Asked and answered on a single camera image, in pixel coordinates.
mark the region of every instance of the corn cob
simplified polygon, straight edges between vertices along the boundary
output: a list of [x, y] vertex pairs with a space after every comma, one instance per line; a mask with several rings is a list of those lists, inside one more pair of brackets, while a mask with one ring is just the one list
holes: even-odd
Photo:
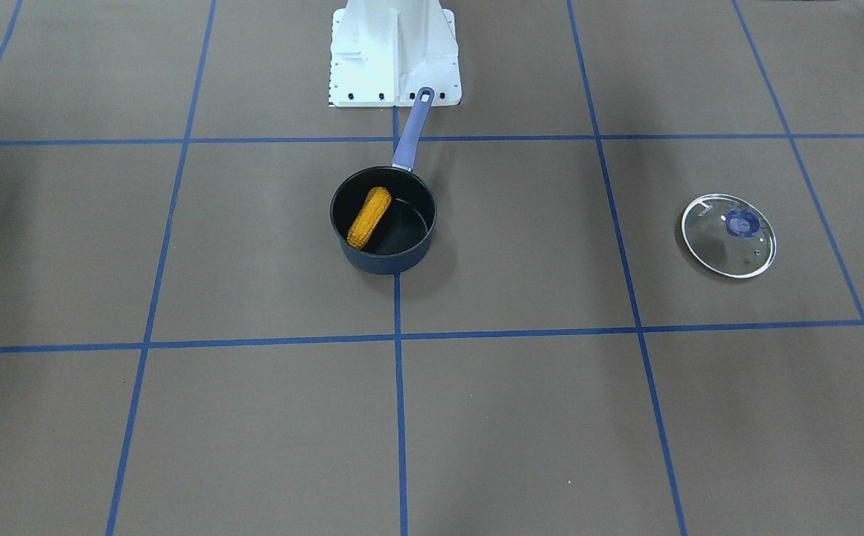
[[390, 204], [392, 204], [392, 194], [389, 194], [387, 189], [377, 186], [370, 190], [366, 195], [363, 208], [353, 221], [353, 226], [346, 233], [346, 241], [349, 245], [358, 250], [364, 248], [375, 230], [375, 225], [378, 225], [378, 221]]

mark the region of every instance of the toy corn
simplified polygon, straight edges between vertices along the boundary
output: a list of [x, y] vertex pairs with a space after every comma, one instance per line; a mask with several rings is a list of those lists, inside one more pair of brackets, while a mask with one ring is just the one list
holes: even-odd
[[366, 242], [375, 231], [375, 225], [381, 220], [382, 214], [392, 204], [392, 194], [381, 186], [377, 186], [369, 191], [366, 195], [366, 201], [360, 213], [357, 214], [356, 220], [353, 221], [352, 227], [346, 233], [346, 241], [354, 248], [361, 250], [365, 247]]

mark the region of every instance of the blue tape grid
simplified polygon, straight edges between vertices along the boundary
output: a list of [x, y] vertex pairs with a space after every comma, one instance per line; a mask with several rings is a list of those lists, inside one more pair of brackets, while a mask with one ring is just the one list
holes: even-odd
[[[82, 146], [82, 145], [156, 145], [156, 144], [177, 144], [181, 146], [179, 164], [177, 164], [177, 174], [174, 177], [174, 190], [171, 197], [171, 204], [168, 211], [167, 223], [164, 229], [164, 237], [161, 245], [159, 265], [155, 284], [153, 285], [152, 296], [150, 297], [150, 308], [148, 319], [145, 326], [144, 339], [142, 342], [113, 342], [113, 343], [96, 343], [96, 344], [60, 344], [60, 345], [25, 345], [25, 346], [0, 346], [0, 354], [5, 353], [25, 353], [25, 352], [78, 352], [78, 351], [102, 351], [102, 350], [140, 350], [139, 365], [136, 371], [135, 386], [133, 386], [133, 394], [131, 406], [128, 415], [128, 421], [125, 427], [124, 440], [121, 449], [121, 456], [118, 463], [118, 475], [115, 478], [115, 489], [112, 493], [111, 509], [109, 510], [109, 519], [106, 529], [106, 534], [111, 536], [115, 530], [116, 516], [118, 516], [118, 503], [121, 489], [123, 486], [124, 475], [127, 468], [127, 460], [130, 451], [131, 438], [133, 434], [133, 423], [135, 423], [137, 404], [139, 404], [140, 390], [142, 390], [144, 369], [146, 366], [147, 355], [150, 349], [160, 348], [196, 348], [196, 347], [224, 347], [224, 346], [249, 346], [249, 345], [278, 345], [278, 344], [322, 344], [322, 343], [351, 343], [351, 342], [391, 342], [395, 343], [395, 373], [396, 373], [396, 391], [397, 391], [397, 414], [398, 414], [398, 467], [399, 467], [399, 519], [401, 519], [401, 535], [406, 536], [408, 533], [408, 510], [406, 501], [406, 460], [405, 460], [405, 411], [404, 411], [404, 381], [402, 380], [402, 340], [423, 340], [423, 339], [486, 339], [486, 338], [510, 338], [511, 336], [594, 336], [594, 335], [613, 335], [613, 334], [636, 334], [641, 350], [642, 359], [644, 361], [644, 371], [647, 374], [647, 385], [650, 390], [651, 403], [653, 406], [654, 417], [658, 428], [658, 434], [661, 440], [661, 449], [664, 452], [664, 463], [667, 468], [667, 478], [670, 483], [671, 495], [673, 495], [674, 508], [677, 513], [678, 527], [683, 536], [687, 535], [687, 524], [685, 523], [683, 506], [681, 505], [680, 494], [676, 484], [676, 478], [673, 470], [673, 457], [670, 454], [670, 443], [667, 440], [666, 430], [664, 430], [663, 417], [661, 417], [660, 400], [657, 393], [656, 380], [653, 377], [649, 362], [649, 353], [647, 353], [647, 333], [667, 333], [667, 332], [698, 332], [698, 331], [725, 331], [725, 330], [761, 330], [761, 329], [790, 329], [790, 328], [824, 328], [824, 327], [840, 327], [840, 326], [861, 326], [864, 328], [864, 308], [859, 299], [857, 289], [852, 282], [848, 268], [845, 264], [842, 253], [839, 250], [838, 244], [831, 231], [830, 223], [823, 211], [823, 207], [819, 201], [813, 183], [810, 180], [810, 174], [807, 172], [806, 164], [799, 152], [796, 144], [796, 139], [864, 139], [864, 133], [793, 133], [787, 123], [786, 115], [783, 112], [779, 99], [777, 98], [772, 82], [769, 80], [769, 75], [766, 73], [766, 68], [763, 67], [763, 61], [760, 57], [759, 50], [756, 48], [753, 41], [749, 25], [746, 24], [745, 17], [736, 0], [731, 0], [733, 9], [740, 20], [740, 24], [751, 47], [753, 57], [755, 58], [757, 67], [760, 70], [763, 81], [769, 90], [770, 98], [773, 106], [775, 106], [777, 115], [783, 126], [782, 133], [694, 133], [693, 135], [602, 135], [600, 132], [597, 116], [594, 108], [594, 101], [591, 91], [588, 72], [586, 72], [584, 52], [582, 52], [581, 41], [577, 23], [574, 15], [574, 7], [571, 0], [568, 0], [568, 16], [571, 20], [571, 31], [575, 43], [575, 51], [578, 57], [579, 68], [582, 72], [582, 81], [585, 85], [585, 96], [588, 99], [588, 112], [591, 119], [593, 135], [471, 135], [471, 136], [423, 136], [422, 141], [427, 142], [442, 142], [442, 141], [560, 141], [560, 140], [588, 140], [594, 141], [601, 162], [603, 181], [605, 181], [606, 193], [609, 198], [609, 208], [612, 212], [612, 223], [614, 232], [617, 237], [618, 249], [620, 252], [620, 261], [622, 261], [623, 272], [625, 273], [625, 281], [627, 294], [629, 294], [630, 305], [632, 306], [634, 326], [633, 327], [613, 327], [613, 328], [586, 328], [586, 329], [559, 329], [559, 330], [506, 330], [506, 331], [471, 331], [471, 332], [442, 332], [442, 333], [404, 333], [401, 329], [401, 278], [395, 275], [394, 278], [394, 329], [391, 334], [363, 335], [363, 336], [293, 336], [293, 338], [269, 338], [269, 339], [210, 339], [210, 340], [177, 340], [177, 342], [152, 342], [153, 322], [155, 322], [157, 299], [159, 299], [160, 284], [163, 278], [164, 266], [167, 261], [167, 251], [171, 238], [172, 221], [174, 209], [177, 207], [177, 194], [180, 192], [180, 183], [183, 177], [184, 164], [186, 162], [187, 150], [191, 144], [237, 144], [237, 143], [335, 143], [335, 142], [392, 142], [393, 148], [398, 143], [398, 110], [393, 109], [393, 133], [391, 136], [339, 136], [339, 137], [191, 137], [191, 130], [194, 124], [194, 113], [197, 111], [197, 96], [200, 93], [200, 81], [203, 79], [203, 70], [207, 58], [207, 51], [210, 42], [211, 28], [213, 27], [215, 8], [217, 2], [212, 0], [210, 13], [207, 19], [207, 26], [204, 31], [203, 45], [201, 45], [200, 63], [197, 66], [197, 77], [194, 81], [193, 94], [191, 94], [190, 110], [188, 112], [187, 126], [184, 136], [180, 138], [125, 138], [125, 139], [44, 139], [44, 140], [0, 140], [0, 147], [3, 146]], [[3, 40], [0, 44], [0, 63], [5, 54], [7, 44], [12, 37], [14, 27], [18, 15], [22, 7], [22, 0], [16, 0], [12, 17], [7, 24]], [[620, 233], [620, 220], [618, 217], [617, 206], [614, 201], [612, 186], [610, 185], [610, 177], [608, 164], [606, 164], [606, 155], [603, 150], [603, 140], [650, 140], [650, 139], [786, 139], [793, 150], [793, 155], [796, 157], [796, 162], [799, 166], [800, 173], [803, 176], [804, 182], [807, 184], [807, 190], [810, 192], [814, 207], [819, 214], [824, 231], [827, 234], [833, 253], [839, 264], [840, 271], [846, 281], [848, 289], [851, 293], [852, 301], [859, 315], [859, 319], [840, 319], [840, 320], [816, 320], [816, 322], [751, 322], [751, 323], [728, 323], [727, 325], [662, 325], [662, 326], [644, 326], [642, 325], [640, 313], [637, 306], [637, 299], [634, 293], [632, 273], [630, 272], [629, 264], [626, 258], [626, 249], [623, 245], [623, 237]]]

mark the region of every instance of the lid knob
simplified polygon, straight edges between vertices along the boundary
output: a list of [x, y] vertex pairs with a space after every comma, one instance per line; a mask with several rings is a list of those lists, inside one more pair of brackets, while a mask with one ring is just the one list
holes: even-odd
[[760, 233], [760, 217], [753, 211], [731, 209], [724, 220], [727, 221], [727, 232], [735, 237], [753, 238]]

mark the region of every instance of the white metal mount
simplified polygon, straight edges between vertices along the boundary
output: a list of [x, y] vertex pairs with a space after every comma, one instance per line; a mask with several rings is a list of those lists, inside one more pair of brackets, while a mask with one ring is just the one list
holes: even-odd
[[412, 106], [426, 86], [434, 106], [462, 100], [455, 14], [439, 0], [348, 0], [330, 52], [330, 106]]

